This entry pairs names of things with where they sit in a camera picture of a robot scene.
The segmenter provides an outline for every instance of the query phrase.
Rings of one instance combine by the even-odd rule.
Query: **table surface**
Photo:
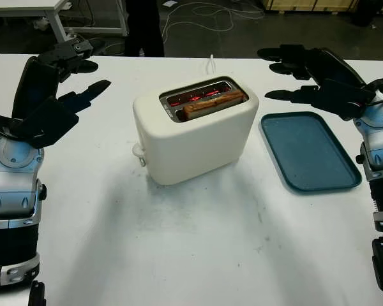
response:
[[[56,10],[66,0],[0,0],[0,11]]]
[[[0,114],[11,106],[27,55],[0,55]],[[373,205],[366,180],[349,191],[300,195],[281,179],[258,129],[267,113],[313,111],[351,156],[351,122],[264,98],[302,84],[258,59],[216,59],[260,98],[241,158],[174,186],[159,186],[132,156],[131,105],[139,94],[206,74],[207,59],[95,57],[59,94],[112,85],[56,145],[39,177],[48,187],[38,251],[49,305],[383,305],[372,267]],[[349,61],[367,81],[383,62]],[[28,290],[0,293],[27,305]]]

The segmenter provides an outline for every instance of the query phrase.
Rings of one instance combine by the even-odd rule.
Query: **white toaster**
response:
[[[216,104],[236,92],[243,98]],[[188,112],[207,105],[214,107],[199,111],[201,117],[193,119]],[[133,153],[161,185],[191,179],[239,158],[258,105],[256,95],[229,76],[211,75],[150,92],[133,103],[140,138]]]

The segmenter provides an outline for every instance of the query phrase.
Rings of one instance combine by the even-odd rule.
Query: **bread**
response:
[[[192,120],[240,104],[244,101],[244,97],[242,91],[232,91],[218,98],[186,105],[183,107],[183,112],[187,120]]]

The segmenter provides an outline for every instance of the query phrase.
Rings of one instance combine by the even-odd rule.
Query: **person's leg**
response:
[[[142,48],[145,56],[164,57],[165,51],[160,34],[160,16],[156,0],[146,0],[147,11],[145,22],[145,35],[143,36]]]
[[[156,0],[126,0],[129,14],[129,35],[125,55],[139,56],[142,48],[146,56],[164,57],[163,40],[160,34],[160,16]]]
[[[126,12],[128,13],[128,36],[125,39],[125,56],[139,56],[140,49],[142,48],[140,42],[140,33],[138,26],[139,6],[138,0],[125,0]]]

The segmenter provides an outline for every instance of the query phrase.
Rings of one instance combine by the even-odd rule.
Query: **toaster slot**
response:
[[[248,96],[232,79],[222,77],[166,92],[159,99],[173,121],[186,122],[243,103]]]

